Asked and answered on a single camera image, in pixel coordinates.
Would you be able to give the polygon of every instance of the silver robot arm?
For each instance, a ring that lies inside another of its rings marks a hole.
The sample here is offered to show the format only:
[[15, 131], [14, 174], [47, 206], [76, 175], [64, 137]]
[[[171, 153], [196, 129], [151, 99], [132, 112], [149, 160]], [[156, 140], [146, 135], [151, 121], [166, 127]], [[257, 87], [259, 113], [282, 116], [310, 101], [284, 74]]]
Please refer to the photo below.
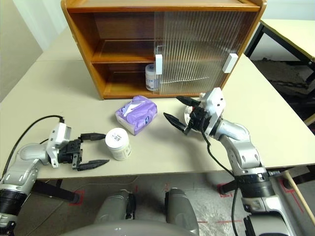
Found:
[[244, 219], [247, 236], [262, 233], [295, 236], [259, 153], [251, 143], [248, 130], [222, 118], [226, 102], [221, 89], [214, 88], [210, 92], [202, 93], [200, 101], [182, 96], [177, 98], [185, 105], [193, 106], [188, 126], [180, 123], [176, 117], [164, 113], [167, 120], [184, 134], [188, 134], [191, 129], [204, 131], [206, 139], [210, 136], [225, 147], [235, 180], [226, 184], [222, 192], [240, 188], [244, 210], [251, 213]]
[[59, 149], [69, 142], [70, 128], [59, 123], [47, 144], [28, 144], [20, 148], [16, 160], [0, 181], [0, 235], [10, 234], [22, 205], [30, 195], [42, 165], [58, 166]]

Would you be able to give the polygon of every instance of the tissue box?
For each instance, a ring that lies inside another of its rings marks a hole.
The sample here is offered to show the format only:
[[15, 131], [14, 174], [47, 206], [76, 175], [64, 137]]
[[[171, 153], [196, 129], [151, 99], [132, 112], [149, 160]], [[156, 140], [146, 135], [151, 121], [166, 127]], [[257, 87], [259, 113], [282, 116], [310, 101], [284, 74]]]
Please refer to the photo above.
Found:
[[115, 112], [117, 121], [131, 134], [138, 134], [158, 113], [154, 102], [144, 96], [135, 96]]

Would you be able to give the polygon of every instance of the gray floor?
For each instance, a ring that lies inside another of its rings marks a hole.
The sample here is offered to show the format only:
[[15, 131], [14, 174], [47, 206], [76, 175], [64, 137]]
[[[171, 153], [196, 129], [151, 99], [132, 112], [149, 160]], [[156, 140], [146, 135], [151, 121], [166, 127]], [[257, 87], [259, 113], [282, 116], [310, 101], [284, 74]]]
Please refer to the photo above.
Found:
[[[155, 176], [130, 176], [84, 178], [64, 180], [62, 187], [83, 193], [80, 205], [70, 205], [61, 200], [32, 194], [23, 206], [16, 236], [57, 236], [93, 223], [104, 199], [111, 193], [127, 189], [136, 195], [136, 219], [151, 219], [165, 222], [164, 195], [172, 187], [183, 189], [195, 210], [201, 236], [234, 235], [230, 223], [233, 193], [220, 196], [217, 184], [231, 180], [223, 172], [210, 174], [173, 174]], [[284, 192], [278, 180], [273, 181], [276, 192], [283, 198], [298, 235], [314, 235], [305, 210], [295, 193]], [[314, 182], [299, 185], [306, 201], [315, 212]], [[244, 236], [244, 212], [240, 194], [235, 208], [236, 227], [239, 236]]]

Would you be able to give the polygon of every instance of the wooden cabinet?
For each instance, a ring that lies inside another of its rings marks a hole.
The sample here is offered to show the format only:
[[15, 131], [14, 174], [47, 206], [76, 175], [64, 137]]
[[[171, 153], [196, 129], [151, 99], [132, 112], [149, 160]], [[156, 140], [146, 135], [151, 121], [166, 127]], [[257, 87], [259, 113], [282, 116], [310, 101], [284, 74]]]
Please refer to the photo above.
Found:
[[[222, 66], [240, 55], [266, 0], [62, 0], [62, 9], [101, 98], [193, 95], [223, 86]], [[145, 66], [163, 57], [159, 90]]]

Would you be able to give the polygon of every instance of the white table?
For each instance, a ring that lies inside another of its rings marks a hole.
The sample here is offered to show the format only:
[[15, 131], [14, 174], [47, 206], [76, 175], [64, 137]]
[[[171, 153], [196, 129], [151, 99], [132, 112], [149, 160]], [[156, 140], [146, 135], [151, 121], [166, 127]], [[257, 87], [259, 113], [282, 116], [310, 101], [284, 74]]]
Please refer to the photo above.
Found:
[[[223, 89], [225, 119], [244, 125], [251, 133], [266, 167], [315, 163], [315, 136], [280, 97], [251, 61], [241, 56]], [[141, 174], [210, 172], [221, 168], [210, 158], [200, 134], [188, 136], [171, 126], [163, 112], [183, 118], [184, 105], [175, 98], [152, 99], [158, 116], [137, 136], [130, 134], [132, 154], [126, 161], [110, 156], [103, 141], [83, 143], [83, 162], [110, 159], [88, 171], [73, 171], [69, 164], [58, 169], [44, 166], [38, 178], [74, 178]], [[72, 127], [71, 138], [81, 133], [106, 133], [120, 127], [114, 112], [128, 99], [99, 100], [88, 70], [71, 40], [63, 32], [52, 47], [39, 57], [1, 103], [0, 169], [22, 132], [36, 119], [57, 114]], [[46, 139], [57, 119], [36, 125], [22, 145]], [[212, 140], [212, 152], [230, 168], [225, 149]]]

